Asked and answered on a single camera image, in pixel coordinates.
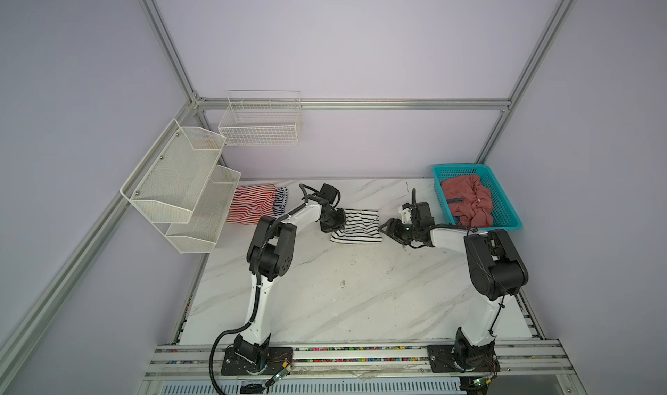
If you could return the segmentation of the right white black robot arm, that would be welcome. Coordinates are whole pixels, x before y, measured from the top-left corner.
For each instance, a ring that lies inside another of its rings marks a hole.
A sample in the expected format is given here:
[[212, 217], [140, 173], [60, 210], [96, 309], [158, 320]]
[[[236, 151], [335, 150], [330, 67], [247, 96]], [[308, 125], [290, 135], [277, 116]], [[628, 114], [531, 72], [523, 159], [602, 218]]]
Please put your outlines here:
[[505, 298], [516, 295], [529, 280], [509, 233], [498, 228], [479, 231], [439, 224], [425, 202], [403, 205], [401, 216], [381, 224], [380, 231], [413, 249], [432, 247], [465, 255], [470, 281], [478, 296], [457, 329], [449, 363], [460, 372], [472, 372], [491, 361]]

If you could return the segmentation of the dusty red tank top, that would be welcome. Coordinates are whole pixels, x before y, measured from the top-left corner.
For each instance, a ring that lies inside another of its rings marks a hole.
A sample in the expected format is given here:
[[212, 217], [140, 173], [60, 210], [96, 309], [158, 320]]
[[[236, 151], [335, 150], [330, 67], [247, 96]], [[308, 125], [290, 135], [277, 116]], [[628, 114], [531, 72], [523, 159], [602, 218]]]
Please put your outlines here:
[[446, 204], [457, 224], [466, 228], [490, 228], [493, 225], [493, 197], [477, 174], [462, 175], [440, 184]]

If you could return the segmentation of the black white striped tank top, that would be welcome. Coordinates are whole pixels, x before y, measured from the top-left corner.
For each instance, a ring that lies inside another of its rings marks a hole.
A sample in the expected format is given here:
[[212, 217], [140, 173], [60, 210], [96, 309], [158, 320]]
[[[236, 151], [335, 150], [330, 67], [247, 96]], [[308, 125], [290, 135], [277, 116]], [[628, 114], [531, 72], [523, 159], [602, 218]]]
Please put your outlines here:
[[349, 245], [373, 245], [382, 242], [379, 212], [345, 208], [345, 223], [331, 234], [331, 242]]

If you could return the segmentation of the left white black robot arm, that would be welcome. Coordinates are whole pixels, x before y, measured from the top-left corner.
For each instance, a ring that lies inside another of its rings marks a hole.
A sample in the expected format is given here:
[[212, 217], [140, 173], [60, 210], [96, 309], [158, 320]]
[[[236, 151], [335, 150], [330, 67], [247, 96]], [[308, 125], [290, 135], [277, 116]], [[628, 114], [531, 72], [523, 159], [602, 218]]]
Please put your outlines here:
[[236, 333], [233, 348], [235, 355], [256, 370], [269, 362], [272, 287], [291, 267], [297, 233], [313, 223], [323, 233], [332, 233], [346, 221], [344, 210], [338, 207], [340, 191], [336, 187], [324, 183], [320, 189], [304, 184], [299, 188], [302, 203], [286, 214], [260, 218], [248, 247], [251, 298], [245, 324]]

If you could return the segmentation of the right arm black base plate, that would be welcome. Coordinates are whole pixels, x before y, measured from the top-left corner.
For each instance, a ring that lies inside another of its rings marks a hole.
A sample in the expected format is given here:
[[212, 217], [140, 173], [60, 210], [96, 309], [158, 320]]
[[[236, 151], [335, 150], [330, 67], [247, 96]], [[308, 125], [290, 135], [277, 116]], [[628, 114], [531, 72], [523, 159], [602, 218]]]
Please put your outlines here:
[[427, 358], [432, 372], [498, 372], [500, 363], [494, 344], [485, 346], [431, 345]]

